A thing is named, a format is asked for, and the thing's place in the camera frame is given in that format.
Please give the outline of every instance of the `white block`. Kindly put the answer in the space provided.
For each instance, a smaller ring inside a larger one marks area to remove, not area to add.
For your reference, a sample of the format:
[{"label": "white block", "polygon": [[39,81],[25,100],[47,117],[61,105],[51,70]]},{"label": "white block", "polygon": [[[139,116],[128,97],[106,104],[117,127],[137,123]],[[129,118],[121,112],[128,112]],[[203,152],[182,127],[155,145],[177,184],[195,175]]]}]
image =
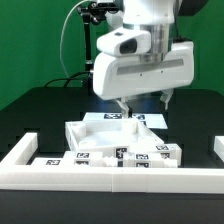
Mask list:
[{"label": "white block", "polygon": [[214,151],[224,162],[224,136],[215,136]]},{"label": "white block", "polygon": [[37,147],[37,133],[26,133],[0,165],[26,165]]}]

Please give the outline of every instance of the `black cable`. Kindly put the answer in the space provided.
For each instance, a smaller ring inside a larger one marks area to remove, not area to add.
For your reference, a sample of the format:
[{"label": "black cable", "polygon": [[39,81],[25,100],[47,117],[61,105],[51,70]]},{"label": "black cable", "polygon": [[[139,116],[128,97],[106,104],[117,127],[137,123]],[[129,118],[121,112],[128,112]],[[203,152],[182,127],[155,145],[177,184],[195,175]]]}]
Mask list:
[{"label": "black cable", "polygon": [[73,81],[73,80],[83,80],[85,78],[81,78],[81,79],[77,79],[76,77],[77,76],[80,76],[82,74],[87,74],[89,72],[78,72],[78,73],[75,73],[74,75],[72,75],[70,78],[59,78],[59,79],[53,79],[51,81],[49,81],[48,83],[46,83],[44,85],[44,87],[48,87],[49,84],[53,83],[53,82],[57,82],[57,81],[66,81],[66,83],[64,84],[64,87],[67,87],[67,85]]},{"label": "black cable", "polygon": [[179,27],[178,27],[178,12],[179,12],[179,0],[176,0],[175,10],[174,10],[174,25],[176,30],[176,38],[180,38]]},{"label": "black cable", "polygon": [[75,73],[75,74],[72,75],[69,79],[67,79],[67,81],[65,82],[65,84],[64,84],[63,87],[67,87],[68,84],[69,84],[72,80],[74,80],[74,78],[76,78],[76,77],[78,77],[78,76],[80,76],[80,75],[84,75],[84,74],[89,74],[89,72],[88,72],[88,71],[85,71],[85,72],[77,72],[77,73]]}]

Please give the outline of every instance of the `white robot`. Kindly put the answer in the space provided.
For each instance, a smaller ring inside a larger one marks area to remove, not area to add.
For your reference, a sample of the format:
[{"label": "white robot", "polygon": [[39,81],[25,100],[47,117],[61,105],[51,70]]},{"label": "white robot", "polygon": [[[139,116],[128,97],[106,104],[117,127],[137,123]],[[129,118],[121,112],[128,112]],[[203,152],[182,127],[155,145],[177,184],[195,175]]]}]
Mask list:
[{"label": "white robot", "polygon": [[169,28],[181,3],[182,0],[123,0],[123,25],[97,40],[101,53],[94,64],[94,92],[104,100],[116,99],[123,117],[128,116],[126,102],[130,96],[163,91],[161,100],[167,109],[173,88],[192,82],[193,42],[169,41]]}]

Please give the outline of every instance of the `black table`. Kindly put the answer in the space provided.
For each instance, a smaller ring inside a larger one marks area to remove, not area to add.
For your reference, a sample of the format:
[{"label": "black table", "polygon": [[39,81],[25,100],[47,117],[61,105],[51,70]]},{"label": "black table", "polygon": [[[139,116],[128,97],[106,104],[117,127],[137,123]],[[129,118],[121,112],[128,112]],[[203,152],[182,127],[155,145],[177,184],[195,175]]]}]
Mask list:
[{"label": "black table", "polygon": [[[160,113],[160,94],[129,103],[135,113]],[[83,88],[34,88],[0,111],[0,155],[29,131],[41,155],[67,149],[65,121],[85,112],[120,112]],[[224,135],[224,97],[209,90],[175,90],[168,130],[153,131],[183,149],[184,168],[223,168],[213,152]],[[224,195],[0,191],[0,223],[223,223]]]}]

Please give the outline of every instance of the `green wall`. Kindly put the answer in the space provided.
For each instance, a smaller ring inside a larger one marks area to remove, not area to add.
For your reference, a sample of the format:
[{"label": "green wall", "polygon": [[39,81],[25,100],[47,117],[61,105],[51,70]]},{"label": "green wall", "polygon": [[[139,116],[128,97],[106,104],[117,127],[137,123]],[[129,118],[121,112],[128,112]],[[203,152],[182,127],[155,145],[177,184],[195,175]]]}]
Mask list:
[{"label": "green wall", "polygon": [[[0,6],[0,109],[32,87],[65,77],[59,43],[64,20],[77,0],[3,0]],[[224,94],[224,1],[210,0],[194,17],[181,17],[180,32],[195,42],[195,80],[191,88],[214,89]],[[95,39],[106,23],[92,26]],[[69,74],[84,70],[82,19],[69,21],[64,39],[64,61]]]}]

